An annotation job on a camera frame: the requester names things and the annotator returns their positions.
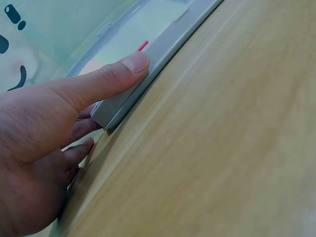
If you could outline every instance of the finger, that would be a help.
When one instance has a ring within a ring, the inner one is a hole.
[[[63,149],[66,146],[69,146],[73,142],[84,137],[85,135],[101,128],[102,127],[91,118],[84,118],[84,119],[78,120],[77,122],[75,122],[73,129],[71,130],[69,135],[60,145],[60,148]]]
[[[0,109],[10,129],[1,132],[20,144],[15,152],[20,161],[34,162],[60,146],[82,110],[131,88],[148,66],[147,56],[136,52],[86,75],[6,92],[0,95]]]
[[[70,171],[75,169],[78,164],[87,156],[94,145],[94,141],[91,137],[84,140],[80,145],[70,147],[64,151],[64,157],[66,160],[66,170]]]
[[[148,66],[146,54],[136,52],[86,75],[51,81],[48,85],[80,112],[95,102],[127,91],[146,75]]]
[[[79,171],[79,166],[67,172],[67,184],[70,185]]]
[[[78,119],[86,119],[90,117],[91,111],[94,109],[96,103],[90,105],[88,108],[80,112]]]

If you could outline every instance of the wooden surface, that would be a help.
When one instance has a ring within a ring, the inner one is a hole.
[[[99,140],[56,235],[316,235],[316,1],[225,0]]]

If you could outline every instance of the hand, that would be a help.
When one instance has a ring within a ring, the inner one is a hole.
[[[57,217],[94,142],[62,149],[99,129],[91,105],[128,90],[148,64],[137,52],[87,75],[0,95],[0,236],[33,234]]]

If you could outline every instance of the transparent lid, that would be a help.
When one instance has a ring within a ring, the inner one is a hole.
[[[2,0],[0,92],[85,74],[142,50],[190,2]]]

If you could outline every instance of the red marker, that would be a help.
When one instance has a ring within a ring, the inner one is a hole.
[[[148,44],[149,44],[149,41],[148,41],[148,40],[145,41],[145,42],[138,48],[137,51],[142,51],[142,50],[146,47],[146,45],[148,45]]]

